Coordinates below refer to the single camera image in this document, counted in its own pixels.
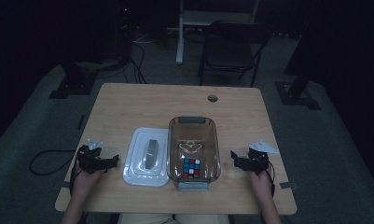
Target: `black chair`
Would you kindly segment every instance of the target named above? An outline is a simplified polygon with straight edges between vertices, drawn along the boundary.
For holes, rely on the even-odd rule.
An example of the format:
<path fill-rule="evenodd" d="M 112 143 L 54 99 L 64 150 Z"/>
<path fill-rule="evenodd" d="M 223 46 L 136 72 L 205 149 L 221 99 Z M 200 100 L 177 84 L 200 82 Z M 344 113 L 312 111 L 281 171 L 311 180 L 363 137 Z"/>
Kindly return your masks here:
<path fill-rule="evenodd" d="M 262 49 L 272 36 L 271 28 L 261 22 L 214 21 L 207 28 L 201 64 L 200 85 L 206 67 L 214 70 L 242 72 L 254 69 L 250 87 L 256 79 Z"/>

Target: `table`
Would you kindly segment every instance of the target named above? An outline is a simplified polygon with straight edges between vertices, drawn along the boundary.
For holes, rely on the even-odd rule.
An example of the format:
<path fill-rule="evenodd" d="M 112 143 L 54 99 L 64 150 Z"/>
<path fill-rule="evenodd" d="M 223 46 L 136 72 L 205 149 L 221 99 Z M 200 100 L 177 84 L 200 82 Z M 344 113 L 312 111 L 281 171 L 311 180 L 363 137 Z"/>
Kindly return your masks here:
<path fill-rule="evenodd" d="M 226 20 L 226 21 L 254 21 L 256 11 L 259 6 L 260 0 L 255 0 L 251 13 L 234 13 L 234 12 L 215 12 L 215 11 L 195 11 L 184 10 L 184 0 L 180 0 L 179 12 L 179 33 L 178 45 L 175 62 L 177 64 L 183 63 L 184 58 L 184 25 L 199 25 L 208 26 L 213 21 Z"/>
<path fill-rule="evenodd" d="M 209 95 L 218 101 L 208 101 Z M 129 186 L 122 177 L 133 133 L 139 127 L 168 128 L 172 118 L 200 115 L 215 122 L 221 175 L 208 191 L 185 192 L 173 181 L 164 187 Z M 249 176 L 233 166 L 230 151 L 245 155 L 248 144 L 264 140 L 277 148 L 262 99 L 255 88 L 104 84 L 90 113 L 79 146 L 87 139 L 103 141 L 101 157 L 119 154 L 118 167 L 97 184 L 85 210 L 111 213 L 257 214 L 259 207 Z M 281 154 L 270 154 L 276 172 L 274 201 L 280 214 L 294 214 L 297 206 L 287 182 Z M 70 179 L 71 167 L 65 178 Z M 64 211 L 70 200 L 68 188 L 60 190 L 55 207 Z"/>

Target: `person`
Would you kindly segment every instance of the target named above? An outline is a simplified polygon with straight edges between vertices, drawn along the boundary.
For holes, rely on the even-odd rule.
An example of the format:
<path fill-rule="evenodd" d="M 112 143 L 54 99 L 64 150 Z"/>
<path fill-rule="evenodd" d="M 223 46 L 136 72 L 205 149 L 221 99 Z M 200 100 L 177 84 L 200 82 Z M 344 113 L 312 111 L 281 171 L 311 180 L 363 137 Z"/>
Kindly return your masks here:
<path fill-rule="evenodd" d="M 253 191 L 256 194 L 257 202 L 261 208 L 262 216 L 266 224 L 281 223 L 280 216 L 277 212 L 276 205 L 271 196 L 270 177 L 266 172 L 261 172 L 256 175 L 254 172 L 247 171 L 250 176 L 250 182 Z M 93 190 L 96 183 L 104 174 L 104 171 L 96 171 L 93 174 L 81 170 L 76 165 L 76 178 L 74 182 L 73 195 L 70 203 L 62 217 L 62 224 L 76 224 L 80 220 L 83 213 L 83 206 L 85 201 L 89 198 L 90 192 Z M 125 214 L 122 217 L 123 223 L 229 223 L 228 216 L 217 215 L 180 215 L 173 219 L 171 214 Z"/>

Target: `rubik's cube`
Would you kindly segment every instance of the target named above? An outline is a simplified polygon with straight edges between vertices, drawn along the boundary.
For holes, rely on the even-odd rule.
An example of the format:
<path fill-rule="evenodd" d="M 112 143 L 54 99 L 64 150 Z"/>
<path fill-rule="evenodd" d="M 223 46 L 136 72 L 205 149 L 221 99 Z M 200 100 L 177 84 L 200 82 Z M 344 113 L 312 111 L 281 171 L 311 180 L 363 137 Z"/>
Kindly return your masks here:
<path fill-rule="evenodd" d="M 201 161 L 195 159 L 184 159 L 183 178 L 199 178 L 201 172 Z"/>

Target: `glass baking dish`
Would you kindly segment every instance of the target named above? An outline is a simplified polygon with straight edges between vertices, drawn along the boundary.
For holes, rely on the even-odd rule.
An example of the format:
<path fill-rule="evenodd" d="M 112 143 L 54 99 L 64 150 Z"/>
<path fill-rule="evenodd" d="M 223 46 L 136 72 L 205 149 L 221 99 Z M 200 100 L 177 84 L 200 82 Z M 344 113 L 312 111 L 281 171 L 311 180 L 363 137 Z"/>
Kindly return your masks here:
<path fill-rule="evenodd" d="M 167 174 L 181 190 L 205 190 L 221 166 L 215 123 L 205 117 L 177 117 L 169 123 Z"/>

